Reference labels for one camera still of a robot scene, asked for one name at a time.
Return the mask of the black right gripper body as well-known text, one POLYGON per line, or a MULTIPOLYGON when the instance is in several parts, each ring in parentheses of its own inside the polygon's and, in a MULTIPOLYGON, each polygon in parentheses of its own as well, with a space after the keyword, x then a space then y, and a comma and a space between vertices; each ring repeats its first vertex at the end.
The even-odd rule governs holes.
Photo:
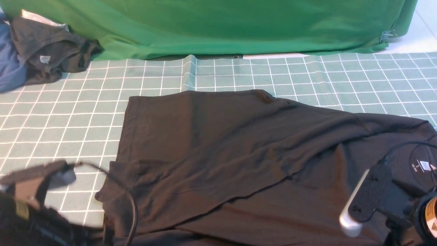
POLYGON ((384 246, 436 245, 436 187, 423 191, 396 184, 399 194, 389 198, 384 246))

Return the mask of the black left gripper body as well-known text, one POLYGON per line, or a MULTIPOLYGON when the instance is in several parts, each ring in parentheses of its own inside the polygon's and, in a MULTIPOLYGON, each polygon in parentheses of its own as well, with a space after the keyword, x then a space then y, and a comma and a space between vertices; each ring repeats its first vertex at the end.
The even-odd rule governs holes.
POLYGON ((1 183, 1 245, 103 245, 102 228, 71 223, 45 206, 49 186, 49 178, 1 183))

